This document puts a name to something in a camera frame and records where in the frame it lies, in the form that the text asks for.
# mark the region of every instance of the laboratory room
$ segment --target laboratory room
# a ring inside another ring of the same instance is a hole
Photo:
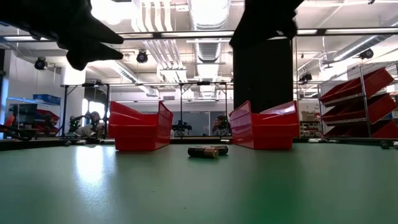
[[[0,223],[397,223],[398,1],[5,9]]]

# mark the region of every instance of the ceiling light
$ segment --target ceiling light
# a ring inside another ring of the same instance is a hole
[[[161,33],[165,38],[190,38],[190,37],[232,37],[234,31],[192,31],[192,32],[164,32]]]
[[[22,42],[22,41],[37,41],[37,40],[33,39],[33,37],[28,36],[28,35],[8,36],[8,37],[3,37],[3,38],[6,41],[16,41],[16,42],[18,42],[18,41],[20,41],[20,42]]]
[[[316,34],[317,30],[316,29],[299,29],[297,31],[298,35],[305,35],[305,34]]]
[[[129,86],[129,87],[135,87],[135,86],[137,86],[137,85],[136,85],[136,84],[128,84],[128,83],[126,83],[126,84],[123,84],[123,83],[121,83],[121,84],[115,83],[115,84],[109,84],[109,86],[112,86],[112,87],[127,87],[127,86]]]
[[[179,83],[143,83],[144,86],[178,86]]]
[[[231,39],[197,39],[187,40],[187,44],[218,44],[218,43],[229,43]]]
[[[383,34],[398,32],[398,27],[358,28],[358,29],[327,29],[325,34]]]
[[[143,39],[143,38],[154,38],[152,33],[132,33],[132,34],[120,34],[125,39]]]

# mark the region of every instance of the shelving unit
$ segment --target shelving unit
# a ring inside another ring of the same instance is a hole
[[[398,62],[369,63],[357,65],[345,73],[335,75],[318,86],[330,84],[336,78],[349,74],[358,78],[339,83],[319,98],[320,105],[333,108],[322,114],[326,126],[334,126],[328,138],[388,138],[398,139],[398,127],[387,115],[397,108],[385,87],[397,83],[386,70]]]
[[[58,104],[49,103],[49,102],[46,102],[46,101],[44,101],[44,100],[39,100],[39,99],[28,99],[28,98],[20,98],[20,97],[8,97],[7,100],[18,102],[18,103],[16,103],[16,104],[17,104],[17,117],[16,117],[16,121],[17,121],[17,123],[18,123],[18,125],[17,125],[17,128],[18,128],[18,129],[20,129],[20,127],[19,127],[19,123],[20,123],[19,115],[21,114],[21,112],[20,112],[20,110],[19,110],[19,105],[26,104],[26,103],[30,103],[30,104],[37,104],[37,105],[41,105],[41,106],[58,106],[58,107],[60,107],[60,105],[58,105]],[[57,128],[54,128],[53,130],[50,130],[51,132],[53,132],[53,134],[54,134],[54,133],[58,133],[58,132],[59,132],[59,129],[60,129],[60,121],[59,121],[59,119],[60,119],[60,115],[61,115],[61,114],[59,114],[58,118],[56,118],[57,115],[53,114],[53,113],[50,112],[50,111],[45,111],[45,110],[37,109],[37,111],[35,112],[35,114],[32,114],[32,116],[37,116],[37,115],[43,116],[44,113],[48,113],[48,114],[50,115],[50,117],[51,117],[52,119],[54,119],[54,120],[58,123],[58,125],[57,125],[58,127],[57,127]],[[35,122],[38,122],[38,123],[45,123],[45,120],[44,120],[44,119],[35,118],[34,121],[35,121]],[[38,128],[28,128],[28,129],[25,129],[25,131],[31,131],[31,132],[33,132],[33,133],[35,133],[35,134],[44,134],[44,133],[42,132],[42,130],[40,130],[40,129],[38,129]]]
[[[300,121],[300,137],[301,138],[320,138],[320,122],[319,121]]]

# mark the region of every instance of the air duct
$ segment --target air duct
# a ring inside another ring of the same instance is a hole
[[[192,30],[225,30],[231,0],[188,0]],[[221,52],[220,43],[195,44],[199,61],[214,63]]]
[[[188,0],[191,18],[191,30],[225,30],[231,0]],[[197,70],[201,81],[215,81],[219,65],[213,64],[219,60],[221,43],[196,43]],[[211,98],[214,86],[201,86],[203,97]]]
[[[134,74],[132,71],[124,67],[124,65],[120,62],[109,62],[109,67],[111,67],[115,72],[117,72],[120,76],[123,76],[127,78],[128,80],[131,81],[131,83],[142,83],[139,81],[138,77],[136,74]],[[159,90],[153,89],[149,86],[138,86],[144,93],[146,93],[147,96],[150,97],[158,97],[159,96]]]
[[[388,22],[385,22],[382,27],[397,27],[398,26],[398,16],[395,16]],[[388,38],[392,37],[393,35],[374,35],[374,36],[364,36],[357,41],[349,44],[345,48],[336,52],[333,56],[334,61],[342,61],[352,56],[355,56],[365,50],[375,46],[376,44],[381,43],[382,41],[387,40]]]

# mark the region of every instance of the blue container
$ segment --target blue container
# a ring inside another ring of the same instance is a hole
[[[34,100],[42,100],[52,105],[61,105],[61,98],[48,94],[33,94]]]

